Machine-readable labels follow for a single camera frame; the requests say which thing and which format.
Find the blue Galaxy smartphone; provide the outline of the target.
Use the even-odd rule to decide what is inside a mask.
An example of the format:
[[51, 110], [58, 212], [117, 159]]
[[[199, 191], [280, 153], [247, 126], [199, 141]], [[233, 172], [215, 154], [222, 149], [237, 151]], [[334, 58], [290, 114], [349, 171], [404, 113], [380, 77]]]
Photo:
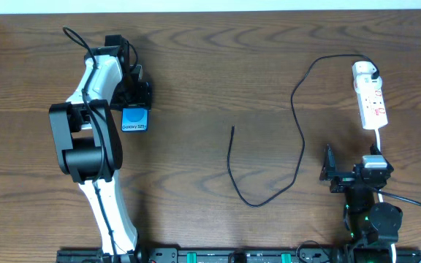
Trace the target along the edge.
[[148, 130], [148, 110], [145, 108], [124, 108], [121, 130], [123, 132], [146, 132]]

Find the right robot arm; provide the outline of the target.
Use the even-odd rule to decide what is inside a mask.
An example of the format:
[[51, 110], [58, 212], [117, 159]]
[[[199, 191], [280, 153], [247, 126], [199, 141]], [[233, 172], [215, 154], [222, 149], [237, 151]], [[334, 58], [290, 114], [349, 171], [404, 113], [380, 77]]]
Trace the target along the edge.
[[387, 202], [377, 202], [374, 195], [387, 185], [394, 171], [375, 145], [350, 172], [336, 169], [332, 148], [325, 148], [319, 176], [330, 182], [330, 191], [343, 194], [344, 223], [352, 239], [332, 252], [333, 262], [392, 262], [391, 246], [398, 242], [403, 212]]

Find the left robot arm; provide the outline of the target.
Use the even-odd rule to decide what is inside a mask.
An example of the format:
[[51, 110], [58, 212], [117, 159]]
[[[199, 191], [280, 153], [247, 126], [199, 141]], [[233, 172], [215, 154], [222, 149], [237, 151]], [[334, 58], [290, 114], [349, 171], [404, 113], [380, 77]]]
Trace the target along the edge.
[[123, 164], [120, 132], [145, 132], [152, 87], [134, 46], [123, 36], [107, 35], [89, 47], [72, 29], [64, 33], [86, 49], [86, 70], [75, 92], [49, 109], [50, 126], [63, 173], [85, 194], [102, 239], [98, 249], [64, 248], [57, 262], [146, 262], [147, 251], [127, 212], [119, 172]]

